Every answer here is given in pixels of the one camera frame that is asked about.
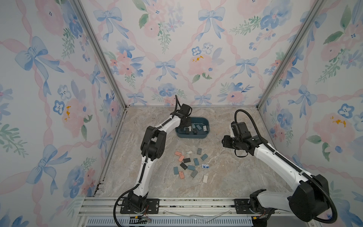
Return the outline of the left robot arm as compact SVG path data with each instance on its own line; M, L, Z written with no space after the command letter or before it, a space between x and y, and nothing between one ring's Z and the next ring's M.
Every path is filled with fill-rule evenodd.
M161 124L149 126L140 146L142 160L135 186L122 196L122 206L135 213L146 209L149 183L156 160L161 158L165 150L167 135L176 128L191 126L192 107L187 104L177 104L169 117Z

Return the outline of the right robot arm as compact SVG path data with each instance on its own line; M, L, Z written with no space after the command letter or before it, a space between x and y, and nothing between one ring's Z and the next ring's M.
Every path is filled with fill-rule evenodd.
M252 136L244 122L231 123L231 136L224 136L222 145L234 151L243 150L267 164L290 186L284 194L260 189L250 194L249 209L253 213L282 210L309 222L327 210L335 211L329 184L321 175L314 176L276 151L268 141Z

